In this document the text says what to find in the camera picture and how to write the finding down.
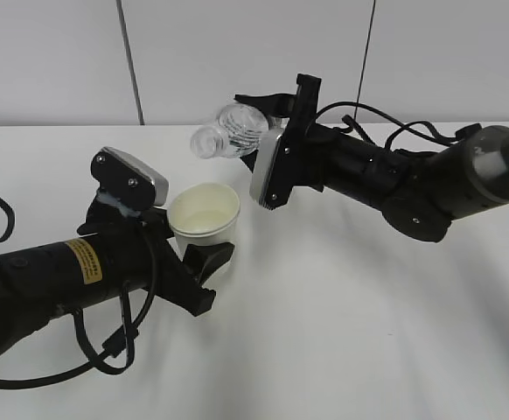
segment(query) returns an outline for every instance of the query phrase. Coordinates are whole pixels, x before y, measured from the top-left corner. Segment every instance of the plastic water bottle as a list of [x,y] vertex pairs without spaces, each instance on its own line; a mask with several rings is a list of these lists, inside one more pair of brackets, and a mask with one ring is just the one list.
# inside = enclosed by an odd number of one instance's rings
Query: plastic water bottle
[[279,122],[242,103],[225,106],[214,122],[202,126],[191,138],[192,152],[199,158],[238,158],[258,148],[262,133]]

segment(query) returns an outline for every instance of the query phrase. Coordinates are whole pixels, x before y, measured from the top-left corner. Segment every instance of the bottle cap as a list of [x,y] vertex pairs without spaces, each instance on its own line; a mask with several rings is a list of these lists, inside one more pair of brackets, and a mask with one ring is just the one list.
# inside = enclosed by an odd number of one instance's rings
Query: bottle cap
[[191,150],[202,159],[219,156],[226,147],[225,133],[213,125],[200,127],[191,137]]

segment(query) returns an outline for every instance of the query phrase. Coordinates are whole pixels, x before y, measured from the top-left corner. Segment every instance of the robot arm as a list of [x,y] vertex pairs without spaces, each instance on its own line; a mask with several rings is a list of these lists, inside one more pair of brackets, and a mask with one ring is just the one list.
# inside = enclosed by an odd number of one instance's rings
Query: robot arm
[[[234,245],[190,245],[181,261],[167,242],[173,236],[165,202],[168,181],[136,158],[105,147],[91,172],[99,189],[78,229],[80,238],[0,255],[0,355],[51,320],[72,315],[76,337],[88,362],[64,374],[26,381],[0,380],[0,389],[28,389],[62,382],[97,368],[109,375],[124,372],[134,361],[134,340],[155,296],[198,316],[211,309],[215,291],[207,278],[234,252]],[[11,235],[14,213],[0,199]],[[145,289],[141,311],[132,319],[128,294]],[[96,353],[85,331],[83,310],[120,298],[122,326]],[[123,351],[124,367],[105,362]]]
[[[381,211],[391,226],[407,236],[439,242],[452,221],[509,203],[509,128],[474,124],[455,137],[430,128],[433,136],[426,136],[411,129],[412,124],[360,104],[401,126],[386,147],[380,147],[348,115],[343,121],[349,129],[316,123],[334,106],[358,105],[339,102],[317,112],[320,82],[299,74],[295,95],[235,97],[267,116],[289,118],[285,129],[265,133],[259,150],[242,158],[253,171],[251,196],[261,206],[284,206],[294,186],[320,192],[328,187]],[[363,140],[348,135],[350,130],[358,131]],[[403,130],[447,148],[389,150]]]

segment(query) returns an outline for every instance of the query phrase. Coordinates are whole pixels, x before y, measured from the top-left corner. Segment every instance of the paper cup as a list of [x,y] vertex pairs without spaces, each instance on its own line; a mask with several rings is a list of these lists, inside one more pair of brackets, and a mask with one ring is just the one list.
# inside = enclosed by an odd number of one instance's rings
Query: paper cup
[[231,186],[200,184],[180,193],[169,206],[167,219],[181,255],[192,245],[235,244],[240,202]]

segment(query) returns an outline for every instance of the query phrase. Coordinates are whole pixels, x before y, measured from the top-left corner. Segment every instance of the white tabletop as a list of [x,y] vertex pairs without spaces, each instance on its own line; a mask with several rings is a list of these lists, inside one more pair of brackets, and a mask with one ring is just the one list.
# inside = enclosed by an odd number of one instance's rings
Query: white tabletop
[[[448,134],[461,126],[439,124]],[[393,129],[367,128],[378,141]],[[103,145],[163,173],[170,200],[213,180],[242,206],[234,266],[209,284],[210,312],[194,318],[158,299],[128,373],[0,391],[0,420],[509,419],[509,206],[455,222],[439,244],[408,239],[332,191],[297,189],[271,213],[249,198],[240,161],[189,152],[193,130],[0,128],[0,195],[17,213],[0,253],[75,236]],[[135,308],[143,298],[133,293]],[[116,300],[87,310],[97,346],[119,324]],[[65,317],[2,356],[0,377],[83,361]]]

